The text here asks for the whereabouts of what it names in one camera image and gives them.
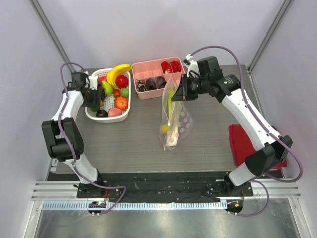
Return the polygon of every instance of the banana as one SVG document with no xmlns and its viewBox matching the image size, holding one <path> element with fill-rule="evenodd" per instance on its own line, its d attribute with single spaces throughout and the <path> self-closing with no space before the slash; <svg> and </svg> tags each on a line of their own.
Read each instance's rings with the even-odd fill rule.
<svg viewBox="0 0 317 238">
<path fill-rule="evenodd" d="M 130 64 L 120 64 L 114 68 L 112 68 L 112 70 L 110 70 L 110 72 L 107 74 L 107 81 L 109 84 L 112 85 L 112 87 L 114 89 L 120 89 L 116 84 L 115 84 L 115 80 L 117 79 L 117 77 L 122 74 L 123 72 L 126 71 L 130 71 L 132 69 L 132 65 Z"/>
</svg>

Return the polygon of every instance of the perforated white basket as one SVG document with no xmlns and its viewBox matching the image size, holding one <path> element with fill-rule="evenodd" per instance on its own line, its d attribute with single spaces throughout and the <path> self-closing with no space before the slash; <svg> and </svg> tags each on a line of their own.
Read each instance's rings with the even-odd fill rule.
<svg viewBox="0 0 317 238">
<path fill-rule="evenodd" d="M 101 76 L 106 76 L 110 70 L 112 68 L 103 68 L 103 69 L 99 69 L 97 71 L 95 71 L 92 75 L 97 75 L 99 77 Z M 97 118 L 96 117 L 96 112 L 92 112 L 89 108 L 85 108 L 85 112 L 87 117 L 89 117 L 91 120 L 95 120 L 96 122 L 99 123 L 112 123 L 112 122 L 119 122 L 119 121 L 123 121 L 124 119 L 126 119 L 128 117 L 128 113 L 130 111 L 130 107 L 131 107 L 131 76 L 129 72 L 124 72 L 121 75 L 126 76 L 129 79 L 129 85 L 128 85 L 128 89 L 129 89 L 129 105 L 128 105 L 128 109 L 123 111 L 123 114 L 117 117 L 111 117 L 111 118 Z M 104 100 L 104 105 L 102 107 L 100 107 L 100 109 L 104 109 L 105 111 L 109 111 L 110 108 L 114 107 L 114 95 L 111 94 L 110 96 L 106 96 L 105 100 Z"/>
</svg>

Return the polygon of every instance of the wall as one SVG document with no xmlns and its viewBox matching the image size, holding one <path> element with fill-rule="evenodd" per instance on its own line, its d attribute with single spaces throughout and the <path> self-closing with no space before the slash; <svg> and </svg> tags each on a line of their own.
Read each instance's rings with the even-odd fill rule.
<svg viewBox="0 0 317 238">
<path fill-rule="evenodd" d="M 71 61 L 112 67 L 169 56 L 183 59 L 217 44 L 229 47 L 248 65 L 283 0 L 39 2 Z M 220 64 L 235 63 L 227 52 L 213 52 Z"/>
<path fill-rule="evenodd" d="M 1 2 L 0 52 L 0 236 L 17 238 L 48 171 L 41 124 L 61 102 L 62 60 L 25 0 Z"/>
<path fill-rule="evenodd" d="M 265 117 L 293 139 L 304 166 L 298 185 L 317 234 L 317 1 L 294 1 L 254 70 Z M 298 166 L 288 160 L 287 174 Z"/>
</svg>

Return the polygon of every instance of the pink plastic bin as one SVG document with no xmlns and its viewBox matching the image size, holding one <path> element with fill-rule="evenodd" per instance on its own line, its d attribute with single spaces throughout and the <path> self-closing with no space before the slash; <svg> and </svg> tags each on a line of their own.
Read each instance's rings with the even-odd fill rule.
<svg viewBox="0 0 317 238">
<path fill-rule="evenodd" d="M 167 61 L 168 63 L 170 63 L 174 60 L 180 63 L 181 72 L 164 74 L 161 63 L 164 61 Z M 134 63 L 132 66 L 133 66 L 132 74 L 133 74 L 133 80 L 134 80 L 134 88 L 138 94 L 139 99 L 141 100 L 161 97 L 163 95 L 164 89 L 161 88 L 161 89 L 155 89 L 151 91 L 139 92 L 137 89 L 137 84 L 136 84 L 137 80 L 143 80 L 144 82 L 146 82 L 146 80 L 148 80 L 149 78 L 153 78 L 155 80 L 156 77 L 162 76 L 165 78 L 167 82 L 170 79 L 170 77 L 173 77 L 175 81 L 177 82 L 177 84 L 179 84 L 181 75 L 185 73 L 184 67 L 182 65 L 182 61 L 180 60 L 179 57 L 170 57 L 170 58 L 164 58 L 164 59 L 156 59 L 151 61 L 139 62 L 139 63 Z"/>
</svg>

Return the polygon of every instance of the ziplock bag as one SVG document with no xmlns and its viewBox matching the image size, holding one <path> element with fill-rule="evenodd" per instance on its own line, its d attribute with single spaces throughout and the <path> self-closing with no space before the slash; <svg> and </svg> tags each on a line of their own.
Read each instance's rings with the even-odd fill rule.
<svg viewBox="0 0 317 238">
<path fill-rule="evenodd" d="M 159 139 L 164 150 L 174 149 L 193 127 L 193 119 L 184 103 L 172 102 L 172 96 L 177 88 L 177 83 L 170 77 L 163 91 Z"/>
</svg>

